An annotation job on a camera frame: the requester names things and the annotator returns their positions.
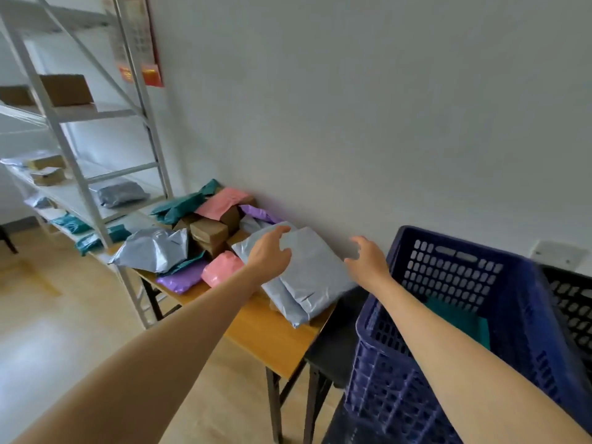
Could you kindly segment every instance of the metal shelving unit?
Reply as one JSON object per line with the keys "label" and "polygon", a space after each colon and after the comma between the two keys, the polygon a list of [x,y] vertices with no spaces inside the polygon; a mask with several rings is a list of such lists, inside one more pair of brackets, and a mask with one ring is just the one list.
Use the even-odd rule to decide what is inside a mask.
{"label": "metal shelving unit", "polygon": [[[28,78],[31,94],[37,105],[33,108],[15,108],[0,103],[0,114],[8,115],[9,117],[17,118],[36,126],[48,127],[68,165],[66,172],[68,179],[59,185],[40,187],[33,184],[32,179],[26,171],[16,167],[9,167],[9,172],[23,194],[26,194],[26,189],[23,185],[33,186],[35,190],[54,201],[61,209],[71,212],[85,221],[85,223],[91,225],[94,232],[100,236],[106,250],[109,246],[113,245],[107,232],[107,227],[115,224],[125,224],[130,232],[149,227],[153,225],[152,220],[147,216],[147,212],[150,210],[149,205],[172,197],[171,183],[167,174],[162,148],[160,147],[160,140],[144,84],[142,69],[131,44],[130,23],[122,0],[113,0],[115,16],[51,6],[46,0],[36,1],[34,3],[23,0],[0,0],[0,27],[3,27],[2,32],[10,45],[11,51],[21,70]],[[93,56],[92,52],[76,36],[76,31],[79,30],[104,27],[117,27],[121,32],[129,68],[134,80],[134,87],[137,91],[139,106],[131,100]],[[27,51],[24,38],[56,33],[66,34],[70,37],[73,44],[82,51],[91,65],[100,72],[120,95],[125,102],[124,105],[97,103],[95,105],[64,108],[55,108],[52,105],[47,91],[33,65],[31,56]],[[154,162],[120,171],[108,171],[91,162],[77,159],[62,130],[62,124],[121,117],[139,117],[142,119],[154,156]],[[158,170],[161,187],[153,187],[141,183],[144,190],[150,193],[150,198],[147,201],[126,205],[122,208],[106,209],[98,206],[93,200],[89,190],[90,183],[121,178],[152,168]],[[42,226],[45,226],[45,221],[51,220],[57,214],[63,212],[60,209],[33,209],[33,211]],[[78,240],[85,236],[85,234],[76,236],[66,230],[59,230],[72,240]],[[102,263],[106,263],[108,260],[106,251],[94,252],[92,255]],[[136,294],[134,292],[131,281],[124,268],[115,267],[115,271],[128,291],[142,324],[145,328],[150,327],[152,324],[146,317],[146,309],[140,303],[142,293]]]}

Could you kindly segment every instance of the white electrical socket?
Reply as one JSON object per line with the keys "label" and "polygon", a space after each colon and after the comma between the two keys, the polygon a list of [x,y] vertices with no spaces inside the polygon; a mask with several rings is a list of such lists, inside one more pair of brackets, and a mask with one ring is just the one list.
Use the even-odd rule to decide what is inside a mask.
{"label": "white electrical socket", "polygon": [[581,247],[539,240],[530,251],[530,258],[544,265],[574,271],[589,253],[590,251]]}

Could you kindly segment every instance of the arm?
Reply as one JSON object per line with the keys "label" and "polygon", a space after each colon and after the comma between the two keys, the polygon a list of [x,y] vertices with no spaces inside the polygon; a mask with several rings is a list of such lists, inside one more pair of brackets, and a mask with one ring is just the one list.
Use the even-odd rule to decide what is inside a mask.
{"label": "arm", "polygon": [[556,403],[492,352],[432,313],[392,279],[384,254],[364,237],[352,278],[387,309],[466,444],[592,443]]}
{"label": "arm", "polygon": [[240,308],[288,266],[289,230],[265,234],[244,268],[126,344],[14,444],[158,443]]}

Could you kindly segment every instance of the purple plastic package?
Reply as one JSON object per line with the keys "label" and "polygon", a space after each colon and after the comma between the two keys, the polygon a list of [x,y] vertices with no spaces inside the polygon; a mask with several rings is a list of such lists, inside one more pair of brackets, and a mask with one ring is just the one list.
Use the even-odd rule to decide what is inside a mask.
{"label": "purple plastic package", "polygon": [[198,260],[187,268],[183,268],[170,276],[157,278],[156,283],[167,287],[177,294],[183,294],[201,280],[201,274],[206,266],[208,266],[208,261],[205,259]]}
{"label": "purple plastic package", "polygon": [[266,210],[258,209],[256,207],[253,207],[252,205],[241,205],[240,209],[246,215],[251,215],[253,218],[265,221],[266,223],[277,224],[282,223],[284,221],[279,216],[275,216],[274,214],[269,213]]}

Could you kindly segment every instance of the right arm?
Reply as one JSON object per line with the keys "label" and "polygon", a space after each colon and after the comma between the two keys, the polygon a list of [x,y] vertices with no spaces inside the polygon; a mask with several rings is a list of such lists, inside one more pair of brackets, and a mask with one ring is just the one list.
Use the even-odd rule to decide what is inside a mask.
{"label": "right arm", "polygon": [[539,388],[399,285],[375,243],[352,240],[360,247],[359,259],[346,259],[352,278],[387,309],[463,442],[592,443]]}

